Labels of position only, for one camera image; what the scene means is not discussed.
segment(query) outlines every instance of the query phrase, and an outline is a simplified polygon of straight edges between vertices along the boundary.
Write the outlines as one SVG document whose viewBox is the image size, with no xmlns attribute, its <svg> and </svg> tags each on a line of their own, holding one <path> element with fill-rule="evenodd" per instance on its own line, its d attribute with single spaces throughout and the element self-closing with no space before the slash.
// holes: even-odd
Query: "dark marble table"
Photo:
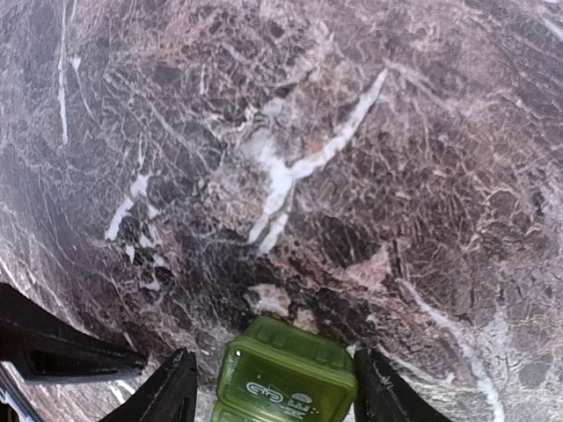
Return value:
<svg viewBox="0 0 563 422">
<path fill-rule="evenodd" d="M 563 413 L 559 0 L 0 0 L 0 271 L 197 353 L 274 314 L 454 421 Z M 25 388 L 93 421 L 141 380 Z"/>
</svg>

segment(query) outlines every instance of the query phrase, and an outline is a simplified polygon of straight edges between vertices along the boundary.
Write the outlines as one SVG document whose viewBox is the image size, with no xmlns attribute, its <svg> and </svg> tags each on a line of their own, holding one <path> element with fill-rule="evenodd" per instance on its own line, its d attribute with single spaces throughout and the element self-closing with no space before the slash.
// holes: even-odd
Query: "green plastic cup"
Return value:
<svg viewBox="0 0 563 422">
<path fill-rule="evenodd" d="M 357 389 L 344 347 L 261 316 L 226 347 L 211 422 L 341 422 Z"/>
</svg>

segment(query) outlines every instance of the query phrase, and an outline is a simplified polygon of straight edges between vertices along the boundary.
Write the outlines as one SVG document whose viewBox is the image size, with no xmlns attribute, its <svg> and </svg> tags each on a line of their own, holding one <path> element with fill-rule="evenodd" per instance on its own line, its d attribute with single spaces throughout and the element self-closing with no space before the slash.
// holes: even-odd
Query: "green object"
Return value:
<svg viewBox="0 0 563 422">
<path fill-rule="evenodd" d="M 211 422 L 341 422 L 357 389 L 344 347 L 261 316 L 227 345 Z"/>
</svg>

